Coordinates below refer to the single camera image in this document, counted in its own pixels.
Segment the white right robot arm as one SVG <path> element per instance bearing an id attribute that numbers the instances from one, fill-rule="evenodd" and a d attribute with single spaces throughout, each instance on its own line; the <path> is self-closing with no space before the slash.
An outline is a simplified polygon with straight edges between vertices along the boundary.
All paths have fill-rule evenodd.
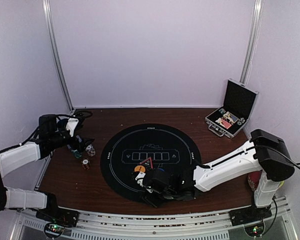
<path id="1" fill-rule="evenodd" d="M 252 206 L 246 210 L 249 220 L 258 220 L 279 189 L 281 182 L 295 173 L 295 166 L 283 139 L 264 130 L 251 132 L 250 140 L 214 161 L 195 163 L 179 175 L 172 175 L 161 168 L 138 172 L 136 183 L 145 189 L 143 199 L 156 207 L 161 201 L 191 201 L 199 193 L 252 172 L 261 172 Z"/>

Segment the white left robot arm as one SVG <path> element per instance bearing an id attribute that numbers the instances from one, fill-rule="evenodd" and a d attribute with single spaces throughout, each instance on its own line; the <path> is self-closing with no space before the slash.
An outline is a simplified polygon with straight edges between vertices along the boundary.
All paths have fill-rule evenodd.
<path id="1" fill-rule="evenodd" d="M 51 222 L 62 218 L 54 194 L 6 187 L 3 178 L 29 163 L 47 158 L 64 146 L 70 146 L 78 153 L 85 151 L 94 139 L 79 139 L 76 132 L 92 115 L 88 110 L 73 115 L 42 115 L 38 119 L 38 127 L 25 141 L 0 150 L 0 212 L 5 209 L 35 209 L 42 211 Z"/>

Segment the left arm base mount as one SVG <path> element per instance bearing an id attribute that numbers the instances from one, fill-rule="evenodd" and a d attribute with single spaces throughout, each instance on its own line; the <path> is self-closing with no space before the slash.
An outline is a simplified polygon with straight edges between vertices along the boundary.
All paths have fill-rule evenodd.
<path id="1" fill-rule="evenodd" d="M 47 209 L 36 209 L 35 212 L 36 218 L 67 228 L 76 227 L 80 215 L 78 211 L 65 208 L 59 208 L 56 212 Z"/>

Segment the blue round blind button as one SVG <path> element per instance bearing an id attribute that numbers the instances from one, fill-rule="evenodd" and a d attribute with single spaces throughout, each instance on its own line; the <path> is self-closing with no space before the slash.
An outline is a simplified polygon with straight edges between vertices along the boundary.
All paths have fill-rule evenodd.
<path id="1" fill-rule="evenodd" d="M 164 169 L 162 169 L 162 168 L 155 168 L 154 169 L 156 172 L 162 172 L 162 173 L 164 173 L 165 172 L 165 170 Z"/>

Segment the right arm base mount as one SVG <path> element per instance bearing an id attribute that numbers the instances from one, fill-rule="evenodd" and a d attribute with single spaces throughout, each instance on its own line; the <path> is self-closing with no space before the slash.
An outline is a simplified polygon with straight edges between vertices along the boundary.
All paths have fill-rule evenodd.
<path id="1" fill-rule="evenodd" d="M 272 211 L 269 207 L 257 208 L 254 206 L 249 206 L 245 208 L 231 210 L 229 212 L 229 217 L 232 226 L 245 225 L 261 221 L 271 216 Z"/>

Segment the orange round dealer button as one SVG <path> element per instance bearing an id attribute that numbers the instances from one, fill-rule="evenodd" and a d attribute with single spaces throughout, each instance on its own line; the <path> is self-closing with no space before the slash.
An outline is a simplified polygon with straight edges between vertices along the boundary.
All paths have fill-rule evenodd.
<path id="1" fill-rule="evenodd" d="M 146 168 L 145 168 L 143 165 L 137 165 L 137 166 L 134 168 L 134 172 L 142 172 L 142 173 L 145 173 L 145 172 L 146 172 Z"/>

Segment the red triangular button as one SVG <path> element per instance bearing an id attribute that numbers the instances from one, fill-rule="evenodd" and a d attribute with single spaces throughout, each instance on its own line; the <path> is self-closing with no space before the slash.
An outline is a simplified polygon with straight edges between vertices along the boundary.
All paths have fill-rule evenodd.
<path id="1" fill-rule="evenodd" d="M 139 165 L 144 166 L 146 168 L 150 168 L 153 169 L 153 161 L 151 157 L 148 157 L 147 159 L 145 159 L 144 161 L 140 162 Z"/>

